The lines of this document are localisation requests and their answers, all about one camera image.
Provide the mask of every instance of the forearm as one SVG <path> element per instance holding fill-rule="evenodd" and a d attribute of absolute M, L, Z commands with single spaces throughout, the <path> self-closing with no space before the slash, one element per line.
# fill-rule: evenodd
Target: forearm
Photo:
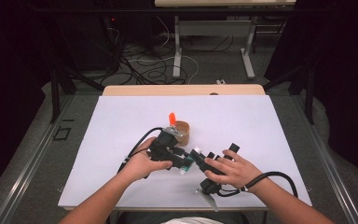
<path fill-rule="evenodd" d="M 288 193 L 269 178 L 253 186 L 252 191 L 282 222 L 288 223 L 333 223 L 317 210 Z"/>
<path fill-rule="evenodd" d="M 132 183 L 124 175 L 116 175 L 77 206 L 60 223 L 104 223 L 125 189 Z"/>

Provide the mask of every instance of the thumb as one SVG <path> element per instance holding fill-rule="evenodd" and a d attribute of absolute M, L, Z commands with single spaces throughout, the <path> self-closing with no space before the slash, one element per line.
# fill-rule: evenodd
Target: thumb
<path fill-rule="evenodd" d="M 154 170 L 165 170 L 172 166 L 172 161 L 155 161 L 154 162 Z"/>

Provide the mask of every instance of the orange cap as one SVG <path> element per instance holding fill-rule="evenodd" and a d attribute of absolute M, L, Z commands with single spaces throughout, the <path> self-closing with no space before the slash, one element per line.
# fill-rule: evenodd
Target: orange cap
<path fill-rule="evenodd" d="M 176 117 L 175 117 L 175 113 L 171 113 L 169 115 L 169 118 L 170 118 L 170 126 L 176 126 Z"/>

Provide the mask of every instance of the desk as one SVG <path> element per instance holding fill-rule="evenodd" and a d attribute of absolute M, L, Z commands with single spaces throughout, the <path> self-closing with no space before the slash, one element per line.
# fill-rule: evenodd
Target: desk
<path fill-rule="evenodd" d="M 212 92 L 220 95 L 209 95 Z M 236 143 L 241 147 L 239 154 L 262 171 L 290 175 L 299 198 L 310 204 L 276 112 L 261 86 L 186 85 L 107 87 L 95 107 L 59 206 L 71 209 L 89 197 L 116 173 L 123 158 L 148 130 L 168 125 L 170 112 L 190 123 L 190 140 L 184 149 L 197 146 L 206 154 L 212 151 L 220 155 L 222 149 Z M 212 211 L 195 192 L 205 178 L 198 167 L 193 166 L 186 175 L 178 172 L 176 168 L 155 172 L 133 183 L 117 209 Z M 291 191 L 284 179 L 272 179 Z M 267 209 L 249 193 L 213 197 L 219 210 Z"/>
<path fill-rule="evenodd" d="M 156 7 L 257 7 L 294 5 L 296 0 L 156 0 Z M 175 58 L 174 77 L 180 76 L 182 49 L 181 35 L 236 35 L 247 36 L 241 56 L 248 78 L 255 78 L 255 72 L 249 58 L 250 48 L 255 35 L 257 17 L 250 21 L 179 21 L 175 16 Z"/>

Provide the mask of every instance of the brown cup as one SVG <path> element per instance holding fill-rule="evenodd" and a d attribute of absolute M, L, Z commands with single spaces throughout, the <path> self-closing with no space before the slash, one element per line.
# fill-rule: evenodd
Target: brown cup
<path fill-rule="evenodd" d="M 182 137 L 178 137 L 176 136 L 176 139 L 178 140 L 178 144 L 177 146 L 179 147 L 185 147 L 188 144 L 188 138 L 190 136 L 190 125 L 188 125 L 187 122 L 181 121 L 181 120 L 177 120 L 176 121 L 176 126 L 175 126 L 176 130 L 182 134 Z"/>

